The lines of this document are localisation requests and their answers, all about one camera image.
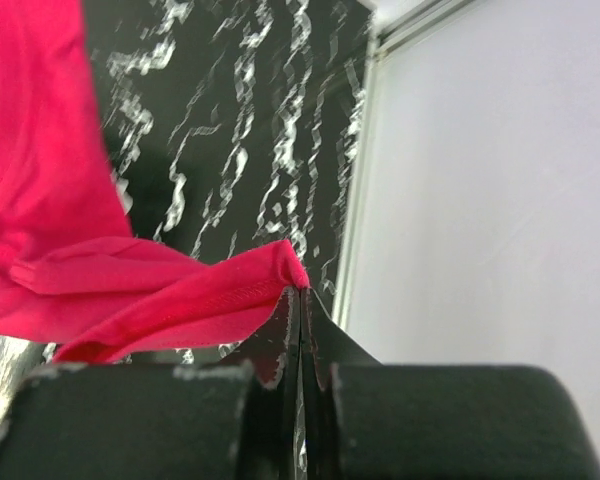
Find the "right aluminium frame post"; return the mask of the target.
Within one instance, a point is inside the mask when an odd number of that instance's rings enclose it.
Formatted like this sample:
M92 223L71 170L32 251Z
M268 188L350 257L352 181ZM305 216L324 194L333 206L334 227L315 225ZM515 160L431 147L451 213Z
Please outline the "right aluminium frame post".
M347 214L339 255L331 318L342 330L350 323L355 283L356 259L364 223L364 206L369 191L375 118L380 112L378 78L387 59L397 51L420 43L434 32L455 22L476 1L419 1L387 21L374 13L369 40L363 57L364 103L357 122L358 142L351 170Z

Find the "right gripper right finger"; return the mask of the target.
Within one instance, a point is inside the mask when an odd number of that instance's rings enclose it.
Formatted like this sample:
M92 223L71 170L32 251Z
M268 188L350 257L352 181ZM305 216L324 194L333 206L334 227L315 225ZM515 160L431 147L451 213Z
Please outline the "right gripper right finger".
M311 479L600 479L567 389L530 365L384 365L300 294Z

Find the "pink t shirt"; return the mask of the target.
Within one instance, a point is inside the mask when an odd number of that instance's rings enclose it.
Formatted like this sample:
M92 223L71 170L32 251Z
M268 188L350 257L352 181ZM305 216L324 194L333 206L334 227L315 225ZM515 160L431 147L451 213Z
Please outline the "pink t shirt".
M206 265L131 231L77 1L0 1L0 335L60 362L241 341L309 279L276 241Z

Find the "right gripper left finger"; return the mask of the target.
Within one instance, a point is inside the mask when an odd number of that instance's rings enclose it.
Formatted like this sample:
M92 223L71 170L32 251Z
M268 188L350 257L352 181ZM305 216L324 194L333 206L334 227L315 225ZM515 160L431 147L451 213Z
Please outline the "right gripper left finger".
M204 364L42 366L0 424L0 479L292 479L300 294Z

